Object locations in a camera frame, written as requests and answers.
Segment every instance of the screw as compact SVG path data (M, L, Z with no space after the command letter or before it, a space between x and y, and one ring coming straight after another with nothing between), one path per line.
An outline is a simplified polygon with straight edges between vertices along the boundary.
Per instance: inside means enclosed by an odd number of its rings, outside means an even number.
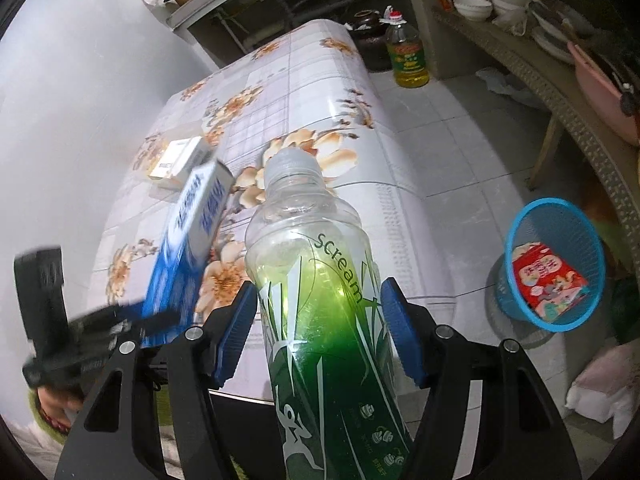
M120 353L121 354L130 354L136 349L136 344L133 341L125 341L120 345Z
M503 344L504 349L511 354L515 354L518 350L520 350L520 343L518 343L515 339L505 339Z
M195 341L202 337L202 329L199 326L192 326L187 332L184 333L185 338L189 341Z
M436 327L436 336L440 339L451 339L453 337L453 329L449 325L438 325Z

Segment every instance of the green bottle label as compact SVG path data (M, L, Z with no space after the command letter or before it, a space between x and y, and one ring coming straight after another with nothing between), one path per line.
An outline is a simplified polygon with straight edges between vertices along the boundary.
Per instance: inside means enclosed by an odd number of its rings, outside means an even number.
M260 291L290 480L394 480L411 442L392 394L389 334L368 248L344 228L299 237L293 264L250 269Z
M386 49L391 56L391 65L396 73L414 74L427 66L421 43L390 44Z

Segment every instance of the dark clay jar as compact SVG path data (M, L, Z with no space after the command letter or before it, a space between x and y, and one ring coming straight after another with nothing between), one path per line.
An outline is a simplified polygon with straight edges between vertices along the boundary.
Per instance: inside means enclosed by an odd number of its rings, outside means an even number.
M351 39L356 44L362 56L364 65L370 72L391 70L391 59L386 51L385 33L388 25L380 23L380 13L377 10L361 10L349 20L354 30L350 30ZM355 30L362 25L370 28Z

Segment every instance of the shelf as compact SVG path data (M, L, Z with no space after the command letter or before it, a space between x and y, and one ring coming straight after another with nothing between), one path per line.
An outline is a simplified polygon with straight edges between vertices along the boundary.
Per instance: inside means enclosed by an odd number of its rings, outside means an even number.
M465 36L520 78L562 123L613 202L634 265L640 270L638 149L620 139L596 115L578 86L574 67L549 56L533 40L516 38L491 22L470 22L435 7L433 13L437 21Z

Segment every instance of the floral tablecloth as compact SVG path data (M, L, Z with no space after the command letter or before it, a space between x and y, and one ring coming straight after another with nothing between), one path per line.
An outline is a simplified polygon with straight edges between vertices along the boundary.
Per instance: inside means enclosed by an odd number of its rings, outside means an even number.
M454 303L414 168L364 64L343 26L315 20L169 99L111 209L88 308L144 297L166 217L178 197L155 187L145 171L167 139L190 135L204 135L236 177L196 306L202 317L229 304L247 279L244 231L264 201L264 165L291 145L315 156L328 187L357 209L383 280L395 277L404 294L428 307L436 320L439 308ZM224 390L271 399L259 319Z

